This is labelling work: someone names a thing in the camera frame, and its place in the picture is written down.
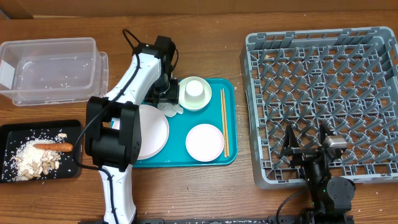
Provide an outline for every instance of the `white bowl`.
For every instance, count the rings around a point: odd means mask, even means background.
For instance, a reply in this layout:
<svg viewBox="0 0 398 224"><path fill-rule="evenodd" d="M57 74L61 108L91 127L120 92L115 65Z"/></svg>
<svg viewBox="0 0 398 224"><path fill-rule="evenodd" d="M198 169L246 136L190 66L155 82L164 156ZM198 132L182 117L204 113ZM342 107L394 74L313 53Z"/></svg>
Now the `white bowl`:
<svg viewBox="0 0 398 224"><path fill-rule="evenodd" d="M200 77L184 78L180 82L178 97L178 102L182 107L189 111L198 111L210 102L211 86Z"/></svg>

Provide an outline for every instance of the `wooden chopsticks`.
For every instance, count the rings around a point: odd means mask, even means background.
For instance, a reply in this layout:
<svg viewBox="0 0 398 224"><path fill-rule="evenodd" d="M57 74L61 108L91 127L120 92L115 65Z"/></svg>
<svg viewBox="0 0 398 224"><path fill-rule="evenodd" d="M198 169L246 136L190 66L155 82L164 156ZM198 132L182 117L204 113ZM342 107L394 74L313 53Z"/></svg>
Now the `wooden chopsticks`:
<svg viewBox="0 0 398 224"><path fill-rule="evenodd" d="M229 141L228 141L228 120L226 118L226 105L225 105L225 91L220 90L221 93L221 115L223 118L223 136L224 136L224 157L229 157Z"/></svg>

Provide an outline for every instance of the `wood grain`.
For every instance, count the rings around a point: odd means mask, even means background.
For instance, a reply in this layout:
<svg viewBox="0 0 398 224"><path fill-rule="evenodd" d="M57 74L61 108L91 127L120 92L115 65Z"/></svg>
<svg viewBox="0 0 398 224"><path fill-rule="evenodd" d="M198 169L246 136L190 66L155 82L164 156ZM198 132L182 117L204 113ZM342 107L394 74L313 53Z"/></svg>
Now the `wood grain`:
<svg viewBox="0 0 398 224"><path fill-rule="evenodd" d="M389 26L398 33L397 11L308 12L224 16L102 17L0 21L0 42L60 37L93 37L109 56L110 86L131 62L121 34L129 28L143 42L172 38L180 52L174 75L223 77L236 86L239 154L229 166L134 169L133 194L139 218L267 217L295 189L261 190L254 185L248 141L246 99L239 54L252 32ZM0 97L0 124L56 119L84 123L85 104L16 107ZM88 156L85 164L91 164ZM353 200L356 223L392 223L398 207L397 184L358 185ZM283 214L310 206L309 195L289 202ZM76 223L104 214L99 173L84 170L77 179L0 185L0 223Z"/></svg>
<svg viewBox="0 0 398 224"><path fill-rule="evenodd" d="M319 0L1 0L1 5L12 19L398 9L392 0L334 0L327 7Z"/></svg>
<svg viewBox="0 0 398 224"><path fill-rule="evenodd" d="M0 10L0 20L7 19L6 15Z"/></svg>

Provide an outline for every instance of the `dish rack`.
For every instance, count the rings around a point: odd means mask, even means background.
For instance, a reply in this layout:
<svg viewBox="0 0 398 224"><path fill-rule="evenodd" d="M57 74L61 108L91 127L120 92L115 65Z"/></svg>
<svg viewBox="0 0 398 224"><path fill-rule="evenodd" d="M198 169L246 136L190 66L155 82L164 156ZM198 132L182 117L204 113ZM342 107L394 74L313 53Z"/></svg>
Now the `dish rack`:
<svg viewBox="0 0 398 224"><path fill-rule="evenodd" d="M333 176L398 181L397 47L388 27L249 34L241 69L256 185L305 185L280 154L285 128L310 149L320 145L321 123L348 143L330 164Z"/></svg>

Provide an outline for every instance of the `white robotic arm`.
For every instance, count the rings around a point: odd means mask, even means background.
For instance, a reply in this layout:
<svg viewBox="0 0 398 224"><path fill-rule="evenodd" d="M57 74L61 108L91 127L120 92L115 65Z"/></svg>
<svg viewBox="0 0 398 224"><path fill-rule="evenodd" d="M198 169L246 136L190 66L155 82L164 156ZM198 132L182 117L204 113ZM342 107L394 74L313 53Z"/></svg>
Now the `white robotic arm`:
<svg viewBox="0 0 398 224"><path fill-rule="evenodd" d="M117 100L118 103L130 101L135 105L140 105L144 100L145 95L148 93L149 88L160 77L160 73L162 72L160 59L155 58L154 55L140 53L139 60L141 61L140 69L138 70L136 77L134 77L133 81L124 92L123 96ZM131 78L136 67L137 57L134 55L129 69L125 72L119 83L110 92L108 92L105 97L108 97L109 100L113 100L113 98L116 97L119 91Z"/></svg>
<svg viewBox="0 0 398 224"><path fill-rule="evenodd" d="M117 99L118 103L126 103L128 101L134 103L135 105L140 105L144 100L149 88L152 86L156 80L160 77L162 72L160 59L155 58L153 55L140 53L140 69L137 72L136 77L127 87L124 94ZM129 69L123 75L119 83L106 94L109 100L119 93L119 91L125 86L127 81L131 78L134 70L137 67L136 55L132 57L132 62ZM116 215L118 216L118 221L120 224L132 223L134 216L136 214L136 206L132 201L132 180L131 172L132 165L128 165L124 172L120 172L118 168L103 166L112 176L113 182L113 197L114 197L114 208L116 210ZM105 196L105 216L104 221L109 224L116 224L114 216L112 214L111 207L111 196L108 176L104 172L99 172L101 174L103 186L104 186L104 196Z"/></svg>
<svg viewBox="0 0 398 224"><path fill-rule="evenodd" d="M104 221L109 224L116 223L112 212L112 195L120 224L132 223L136 214L136 206L132 201L131 171L141 148L139 105L144 100L154 104L178 103L178 80L170 79L175 52L175 44L171 39L158 36L154 45L139 42L134 51L138 54L139 65L134 54L130 67L119 83L104 98L91 97L87 102L87 123L101 113L105 106L109 106L102 120L95 120L87 127L85 138L85 151L93 158L93 164L112 176L113 190L108 175L100 171L106 204ZM115 119L120 119L119 130L103 126L103 122Z"/></svg>

